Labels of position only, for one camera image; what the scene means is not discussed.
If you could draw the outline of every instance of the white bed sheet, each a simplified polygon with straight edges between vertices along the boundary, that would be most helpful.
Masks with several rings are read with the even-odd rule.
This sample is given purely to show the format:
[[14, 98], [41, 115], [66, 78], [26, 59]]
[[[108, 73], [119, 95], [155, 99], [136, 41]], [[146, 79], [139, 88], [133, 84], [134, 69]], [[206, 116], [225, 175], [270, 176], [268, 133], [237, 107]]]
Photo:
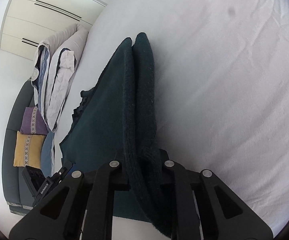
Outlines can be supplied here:
[[[155, 60], [159, 147], [187, 169], [214, 171], [276, 235], [289, 220], [289, 0], [112, 0], [59, 121], [56, 169], [80, 91], [139, 32]], [[117, 223], [113, 239], [147, 239], [144, 227], [161, 237], [145, 222]]]

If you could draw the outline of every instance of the pillowcase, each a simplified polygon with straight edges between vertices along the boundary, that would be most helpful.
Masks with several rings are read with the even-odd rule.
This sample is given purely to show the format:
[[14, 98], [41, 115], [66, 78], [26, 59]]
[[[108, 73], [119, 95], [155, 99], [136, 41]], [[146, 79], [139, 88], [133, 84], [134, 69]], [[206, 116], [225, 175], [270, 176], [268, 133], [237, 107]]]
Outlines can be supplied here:
[[51, 177], [52, 173], [52, 156], [51, 149], [53, 146], [53, 138], [55, 134], [50, 131], [43, 143], [43, 147], [41, 149], [41, 158], [40, 158], [40, 170], [43, 172], [45, 177]]
[[76, 32], [58, 47], [50, 61], [43, 113], [46, 124], [53, 132], [57, 130], [88, 36], [88, 30], [80, 24], [69, 28], [75, 26]]
[[45, 135], [27, 135], [17, 132], [17, 143], [13, 166], [26, 165], [40, 169], [40, 156]]
[[38, 107], [26, 107], [20, 128], [22, 134], [47, 135], [48, 130]]

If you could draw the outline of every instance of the dark green towel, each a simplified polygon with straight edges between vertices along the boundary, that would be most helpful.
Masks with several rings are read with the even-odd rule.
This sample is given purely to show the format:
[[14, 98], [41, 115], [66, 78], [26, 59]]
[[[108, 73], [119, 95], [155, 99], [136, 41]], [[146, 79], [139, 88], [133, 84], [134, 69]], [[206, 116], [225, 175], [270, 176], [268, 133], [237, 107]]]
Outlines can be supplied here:
[[93, 90], [83, 91], [69, 134], [60, 144], [64, 160], [88, 172], [124, 149], [131, 191], [116, 192], [114, 216], [150, 221], [171, 235], [169, 198], [160, 189], [160, 153], [154, 117], [154, 61], [145, 33], [134, 46], [126, 38]]

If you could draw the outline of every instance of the yellow cushion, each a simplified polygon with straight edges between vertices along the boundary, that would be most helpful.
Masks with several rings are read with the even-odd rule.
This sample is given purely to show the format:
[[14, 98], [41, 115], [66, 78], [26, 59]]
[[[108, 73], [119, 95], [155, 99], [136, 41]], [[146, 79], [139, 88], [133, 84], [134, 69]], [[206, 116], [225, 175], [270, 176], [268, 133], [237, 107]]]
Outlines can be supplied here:
[[26, 135], [18, 131], [13, 166], [28, 165], [40, 169], [41, 148], [45, 138], [45, 135]]

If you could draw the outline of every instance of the metal screw head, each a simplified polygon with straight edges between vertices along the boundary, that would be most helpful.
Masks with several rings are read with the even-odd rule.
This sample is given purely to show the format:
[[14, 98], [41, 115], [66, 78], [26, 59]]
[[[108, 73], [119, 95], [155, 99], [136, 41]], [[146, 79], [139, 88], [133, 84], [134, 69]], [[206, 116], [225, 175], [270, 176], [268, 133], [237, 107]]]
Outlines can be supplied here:
[[71, 176], [73, 178], [79, 178], [81, 176], [81, 171], [74, 171]]
[[209, 177], [212, 176], [212, 171], [204, 170], [204, 171], [202, 172], [202, 175], [209, 178]]
[[165, 161], [165, 165], [167, 167], [173, 167], [174, 166], [174, 162], [173, 161]]
[[112, 161], [112, 162], [109, 163], [110, 167], [113, 167], [113, 168], [118, 167], [119, 164], [120, 163], [118, 161]]

